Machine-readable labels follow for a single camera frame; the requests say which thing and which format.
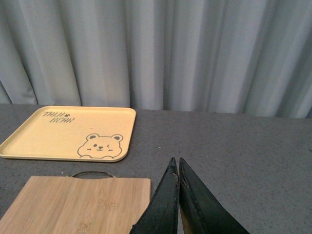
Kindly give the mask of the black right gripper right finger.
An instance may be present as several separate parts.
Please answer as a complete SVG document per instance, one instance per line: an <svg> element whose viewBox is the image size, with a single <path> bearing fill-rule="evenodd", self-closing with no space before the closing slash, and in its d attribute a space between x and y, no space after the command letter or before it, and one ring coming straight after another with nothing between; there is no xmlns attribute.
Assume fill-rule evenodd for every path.
<svg viewBox="0 0 312 234"><path fill-rule="evenodd" d="M247 234L219 203L188 163L179 161L179 203L186 234Z"/></svg>

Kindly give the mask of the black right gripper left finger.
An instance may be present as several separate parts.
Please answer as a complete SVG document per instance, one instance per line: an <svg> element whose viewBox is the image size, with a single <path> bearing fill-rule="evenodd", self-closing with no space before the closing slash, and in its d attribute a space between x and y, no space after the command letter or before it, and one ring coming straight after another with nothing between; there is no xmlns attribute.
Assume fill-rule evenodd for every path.
<svg viewBox="0 0 312 234"><path fill-rule="evenodd" d="M158 187L131 234L176 234L179 210L179 176L171 158Z"/></svg>

